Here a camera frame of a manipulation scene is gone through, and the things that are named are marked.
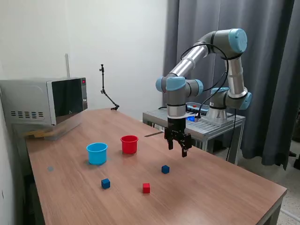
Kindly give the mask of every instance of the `red cup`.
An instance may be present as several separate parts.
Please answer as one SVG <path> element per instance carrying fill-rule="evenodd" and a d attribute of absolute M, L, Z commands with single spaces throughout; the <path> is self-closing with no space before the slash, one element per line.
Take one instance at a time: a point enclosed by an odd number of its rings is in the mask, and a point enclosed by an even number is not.
<path fill-rule="evenodd" d="M 138 137 L 134 135 L 127 135 L 121 137 L 122 151 L 125 154 L 134 154 L 137 150 Z"/>

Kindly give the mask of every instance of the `metal rod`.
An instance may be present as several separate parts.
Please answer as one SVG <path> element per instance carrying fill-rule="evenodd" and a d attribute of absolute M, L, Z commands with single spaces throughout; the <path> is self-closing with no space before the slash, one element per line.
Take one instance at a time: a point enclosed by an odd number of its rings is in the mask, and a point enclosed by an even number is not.
<path fill-rule="evenodd" d="M 69 55 L 68 55 L 68 53 L 66 53 L 65 57 L 66 57 L 66 66 L 67 66 L 67 78 L 70 78 L 71 75 L 70 75 Z"/>

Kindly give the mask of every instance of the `microwave door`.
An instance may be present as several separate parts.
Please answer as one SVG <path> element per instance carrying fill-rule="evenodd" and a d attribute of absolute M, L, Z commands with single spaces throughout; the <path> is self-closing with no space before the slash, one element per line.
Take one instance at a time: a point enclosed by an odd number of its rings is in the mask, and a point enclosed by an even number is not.
<path fill-rule="evenodd" d="M 83 111 L 81 79 L 52 82 L 56 124 Z"/>

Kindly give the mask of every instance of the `robotic arm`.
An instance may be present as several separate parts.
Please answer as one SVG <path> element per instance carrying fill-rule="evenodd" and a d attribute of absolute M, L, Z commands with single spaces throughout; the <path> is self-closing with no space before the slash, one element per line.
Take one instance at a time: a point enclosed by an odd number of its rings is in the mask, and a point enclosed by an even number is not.
<path fill-rule="evenodd" d="M 242 29 L 210 32 L 193 45 L 167 76 L 157 79 L 157 90 L 167 94 L 168 126 L 165 128 L 165 139 L 168 141 L 169 149 L 173 148 L 173 140 L 176 140 L 182 148 L 182 157 L 185 157 L 188 149 L 192 147 L 191 135 L 184 132 L 185 118 L 190 116 L 186 115 L 186 97 L 200 95 L 203 84 L 196 79 L 186 80 L 185 77 L 196 67 L 199 59 L 205 58 L 208 54 L 226 55 L 226 58 L 224 55 L 221 55 L 221 58 L 225 60 L 225 66 L 228 65 L 229 88 L 212 89 L 212 93 L 216 91 L 217 93 L 210 99 L 207 117 L 215 120 L 222 114 L 222 119 L 227 119 L 226 107 L 247 109 L 251 102 L 251 93 L 244 86 L 240 59 L 246 47 L 247 36 Z"/>

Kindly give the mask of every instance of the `gray curtain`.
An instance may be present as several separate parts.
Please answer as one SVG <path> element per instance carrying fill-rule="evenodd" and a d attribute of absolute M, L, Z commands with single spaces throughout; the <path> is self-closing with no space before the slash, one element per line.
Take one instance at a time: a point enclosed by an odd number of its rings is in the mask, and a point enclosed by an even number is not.
<path fill-rule="evenodd" d="M 261 156 L 264 165 L 286 168 L 300 103 L 300 1 L 169 0 L 168 9 L 165 75 L 204 34 L 230 28 L 246 31 L 242 64 L 253 98 L 247 110 L 237 111 L 246 116 L 243 157 Z M 200 79 L 207 88 L 224 71 L 223 60 L 209 55 L 190 78 Z M 200 103 L 209 94 L 190 101 Z"/>

